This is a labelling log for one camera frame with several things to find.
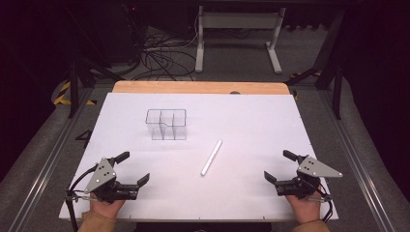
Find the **white board sheet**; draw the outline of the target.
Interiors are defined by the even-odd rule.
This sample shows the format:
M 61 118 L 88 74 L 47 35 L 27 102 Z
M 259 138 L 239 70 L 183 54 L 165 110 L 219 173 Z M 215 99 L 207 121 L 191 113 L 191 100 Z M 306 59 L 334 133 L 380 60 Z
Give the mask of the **white board sheet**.
M 186 140 L 153 140 L 149 109 L 186 109 Z M 205 177 L 200 172 L 219 140 Z M 127 221 L 279 221 L 293 218 L 286 199 L 264 178 L 296 175 L 282 152 L 314 153 L 290 95 L 107 95 L 76 172 L 101 158 L 130 152 L 115 166 L 119 182 L 150 174 L 136 200 L 122 208 Z

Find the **black tape mark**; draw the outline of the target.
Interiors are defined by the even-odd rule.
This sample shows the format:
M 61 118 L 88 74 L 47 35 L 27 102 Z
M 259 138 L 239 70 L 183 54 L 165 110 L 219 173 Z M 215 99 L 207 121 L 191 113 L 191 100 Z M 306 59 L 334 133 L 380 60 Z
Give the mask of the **black tape mark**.
M 83 132 L 82 134 L 78 135 L 75 140 L 76 141 L 82 141 L 83 142 L 83 148 L 86 148 L 89 144 L 90 138 L 92 135 L 92 131 L 91 130 L 86 130 L 85 132 Z

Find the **clear plastic compartment organizer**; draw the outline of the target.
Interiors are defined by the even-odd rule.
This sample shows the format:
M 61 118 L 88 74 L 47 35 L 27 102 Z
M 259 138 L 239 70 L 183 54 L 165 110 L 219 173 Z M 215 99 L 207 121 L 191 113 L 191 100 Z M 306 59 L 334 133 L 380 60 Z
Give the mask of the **clear plastic compartment organizer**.
M 186 140 L 186 109 L 149 109 L 145 124 L 153 140 Z

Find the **person's right hand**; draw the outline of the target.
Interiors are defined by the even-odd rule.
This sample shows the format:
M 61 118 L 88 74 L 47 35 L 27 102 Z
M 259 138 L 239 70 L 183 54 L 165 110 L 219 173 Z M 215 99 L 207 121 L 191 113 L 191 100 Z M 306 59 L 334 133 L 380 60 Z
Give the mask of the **person's right hand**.
M 285 199 L 292 208 L 295 219 L 300 223 L 308 223 L 320 219 L 320 194 L 315 192 L 309 197 L 299 199 L 294 195 L 286 195 Z

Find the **person's left hand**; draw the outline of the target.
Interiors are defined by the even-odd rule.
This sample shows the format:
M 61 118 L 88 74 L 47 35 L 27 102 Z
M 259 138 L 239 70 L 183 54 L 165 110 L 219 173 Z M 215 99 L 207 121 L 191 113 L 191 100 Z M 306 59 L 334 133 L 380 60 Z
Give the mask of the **person's left hand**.
M 91 193 L 90 197 L 92 198 L 90 210 L 106 218 L 116 219 L 125 204 L 125 200 L 116 200 L 113 203 L 101 202 L 97 200 L 94 193 Z

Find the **white pen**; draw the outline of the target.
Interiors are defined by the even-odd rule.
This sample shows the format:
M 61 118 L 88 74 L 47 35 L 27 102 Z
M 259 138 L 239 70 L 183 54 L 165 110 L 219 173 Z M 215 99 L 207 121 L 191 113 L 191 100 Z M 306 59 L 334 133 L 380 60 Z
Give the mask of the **white pen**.
M 208 157 L 206 163 L 204 164 L 204 166 L 203 166 L 203 168 L 202 168 L 202 170 L 201 170 L 201 172 L 200 172 L 200 176 L 201 176 L 201 177 L 205 177 L 205 176 L 206 176 L 206 174 L 207 174 L 207 172 L 208 172 L 210 166 L 211 166 L 212 163 L 213 163 L 213 160 L 215 159 L 215 157 L 217 156 L 217 153 L 218 153 L 219 150 L 220 150 L 221 145 L 222 145 L 222 140 L 220 139 L 220 140 L 217 142 L 216 146 L 214 147 L 213 151 L 211 152 L 210 156 Z

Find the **aluminium floor rail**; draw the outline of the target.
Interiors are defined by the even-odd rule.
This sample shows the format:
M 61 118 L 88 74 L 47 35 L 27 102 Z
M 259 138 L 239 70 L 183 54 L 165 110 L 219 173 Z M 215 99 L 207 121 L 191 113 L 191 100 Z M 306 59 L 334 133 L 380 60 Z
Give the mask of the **aluminium floor rail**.
M 54 144 L 51 152 L 47 156 L 47 159 L 42 167 L 40 173 L 36 176 L 34 183 L 32 184 L 30 191 L 24 199 L 21 207 L 13 223 L 11 224 L 8 232 L 22 232 L 26 226 L 29 218 L 33 214 L 35 207 L 37 206 L 49 179 L 57 165 L 57 162 L 61 158 L 63 151 L 65 150 L 67 140 L 73 130 L 73 127 L 79 117 L 82 109 L 86 105 L 89 97 L 93 93 L 91 88 L 85 88 L 79 96 L 79 106 L 77 107 L 76 112 L 73 114 L 72 118 L 68 118 L 65 122 L 64 127 L 62 128 L 56 143 Z
M 333 111 L 332 100 L 325 91 L 318 92 L 319 98 L 324 104 L 333 125 L 337 129 L 338 137 L 341 139 L 342 148 L 346 159 L 356 177 L 359 187 L 364 195 L 366 203 L 370 208 L 373 217 L 381 232 L 398 232 L 390 217 L 387 214 L 385 207 L 383 206 L 380 194 L 378 193 L 375 184 L 371 180 L 368 172 L 366 171 L 359 154 L 347 133 L 346 127 L 343 122 L 339 120 Z

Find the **black metal stand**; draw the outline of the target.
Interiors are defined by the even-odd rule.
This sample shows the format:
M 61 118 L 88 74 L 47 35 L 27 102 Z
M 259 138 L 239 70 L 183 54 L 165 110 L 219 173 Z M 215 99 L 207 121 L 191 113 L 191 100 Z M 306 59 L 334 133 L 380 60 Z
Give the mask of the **black metal stand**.
M 108 69 L 89 59 L 78 58 L 72 61 L 69 68 L 69 81 L 71 84 L 71 110 L 69 118 L 72 118 L 80 107 L 78 82 L 81 82 L 85 88 L 93 88 L 96 83 L 91 70 L 95 70 L 103 76 L 108 77 L 109 79 L 112 79 L 114 81 L 122 80 L 122 77 L 120 77 L 119 75 L 109 71 Z
M 339 111 L 342 71 L 340 62 L 335 54 L 335 42 L 337 41 L 338 31 L 343 21 L 344 13 L 344 9 L 337 11 L 336 17 L 328 30 L 328 34 L 319 50 L 313 66 L 307 71 L 296 74 L 294 77 L 291 77 L 289 80 L 285 81 L 287 86 L 292 86 L 307 77 L 313 76 L 315 73 L 320 72 L 320 75 L 315 82 L 315 87 L 317 90 L 325 90 L 329 87 L 331 82 L 334 82 L 332 110 L 338 120 L 341 119 Z

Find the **yellow black hazard tape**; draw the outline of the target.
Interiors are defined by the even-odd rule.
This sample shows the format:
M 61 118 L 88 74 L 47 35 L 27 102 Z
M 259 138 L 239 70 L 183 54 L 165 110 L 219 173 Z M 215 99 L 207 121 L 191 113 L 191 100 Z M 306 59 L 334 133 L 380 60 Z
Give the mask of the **yellow black hazard tape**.
M 53 102 L 55 105 L 57 104 L 71 105 L 72 104 L 70 100 L 65 99 L 65 95 L 68 93 L 70 86 L 71 86 L 71 82 L 69 80 L 66 80 Z

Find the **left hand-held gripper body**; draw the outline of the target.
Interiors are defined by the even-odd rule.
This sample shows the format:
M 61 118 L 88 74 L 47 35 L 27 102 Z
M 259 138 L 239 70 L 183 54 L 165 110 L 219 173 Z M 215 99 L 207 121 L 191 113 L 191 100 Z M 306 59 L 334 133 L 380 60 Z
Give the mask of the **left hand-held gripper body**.
M 117 200 L 135 200 L 140 184 L 123 185 L 117 181 L 114 165 L 124 160 L 125 158 L 102 158 L 84 192 L 93 193 L 99 201 L 107 203 Z

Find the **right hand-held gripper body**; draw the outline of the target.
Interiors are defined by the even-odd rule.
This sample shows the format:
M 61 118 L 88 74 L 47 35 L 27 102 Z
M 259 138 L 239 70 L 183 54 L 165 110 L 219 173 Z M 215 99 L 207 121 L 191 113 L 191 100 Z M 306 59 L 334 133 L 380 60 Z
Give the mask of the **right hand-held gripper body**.
M 343 174 L 311 156 L 299 156 L 297 176 L 288 181 L 277 181 L 275 188 L 279 196 L 294 195 L 299 199 L 319 191 L 321 178 L 341 178 Z

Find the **wooden table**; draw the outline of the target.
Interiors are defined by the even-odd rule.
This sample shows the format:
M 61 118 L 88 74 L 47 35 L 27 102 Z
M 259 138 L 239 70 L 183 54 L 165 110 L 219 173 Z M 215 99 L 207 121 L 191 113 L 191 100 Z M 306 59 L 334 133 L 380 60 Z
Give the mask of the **wooden table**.
M 284 83 L 213 81 L 127 81 L 114 84 L 113 93 L 289 95 Z

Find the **white metal stand frame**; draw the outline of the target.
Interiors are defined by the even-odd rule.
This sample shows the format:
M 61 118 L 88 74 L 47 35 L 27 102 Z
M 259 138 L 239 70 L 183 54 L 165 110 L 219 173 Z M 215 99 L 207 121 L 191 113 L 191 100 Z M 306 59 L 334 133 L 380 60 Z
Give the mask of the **white metal stand frame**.
M 197 73 L 201 73 L 203 70 L 205 29 L 269 29 L 273 31 L 273 37 L 265 42 L 265 46 L 274 72 L 281 74 L 282 68 L 276 54 L 276 44 L 285 12 L 285 8 L 280 8 L 274 13 L 213 13 L 206 12 L 203 6 L 199 6 L 196 22 L 197 49 L 194 70 Z

